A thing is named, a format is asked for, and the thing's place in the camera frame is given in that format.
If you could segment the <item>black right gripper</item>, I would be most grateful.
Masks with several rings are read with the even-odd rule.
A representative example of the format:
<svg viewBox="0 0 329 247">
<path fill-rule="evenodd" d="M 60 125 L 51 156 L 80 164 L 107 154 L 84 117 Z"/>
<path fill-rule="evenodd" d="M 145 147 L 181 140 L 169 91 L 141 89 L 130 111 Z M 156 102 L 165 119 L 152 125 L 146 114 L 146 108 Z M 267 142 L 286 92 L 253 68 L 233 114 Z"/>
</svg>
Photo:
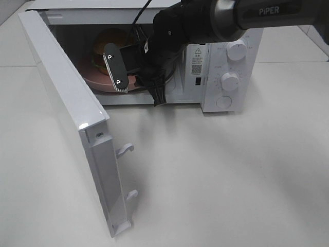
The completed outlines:
<svg viewBox="0 0 329 247">
<path fill-rule="evenodd" d="M 179 2 L 159 11 L 146 39 L 121 49 L 113 43 L 105 45 L 104 62 L 114 89 L 128 89 L 128 73 L 136 77 L 138 86 L 148 88 L 155 107 L 166 103 L 167 74 L 191 43 L 186 31 L 190 6 L 191 2 Z"/>
</svg>

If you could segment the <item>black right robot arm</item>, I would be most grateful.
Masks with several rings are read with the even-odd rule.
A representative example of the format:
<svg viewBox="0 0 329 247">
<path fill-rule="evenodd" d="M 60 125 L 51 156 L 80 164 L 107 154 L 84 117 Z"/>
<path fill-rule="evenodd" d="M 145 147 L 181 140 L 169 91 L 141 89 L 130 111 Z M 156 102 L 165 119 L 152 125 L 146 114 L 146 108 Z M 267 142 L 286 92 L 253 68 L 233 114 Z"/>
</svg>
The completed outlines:
<svg viewBox="0 0 329 247">
<path fill-rule="evenodd" d="M 167 67 L 189 44 L 233 42 L 246 30 L 312 25 L 328 41 L 328 1 L 181 1 L 159 11 L 144 41 L 106 44 L 103 59 L 114 89 L 126 92 L 129 74 L 154 100 L 166 102 Z"/>
</svg>

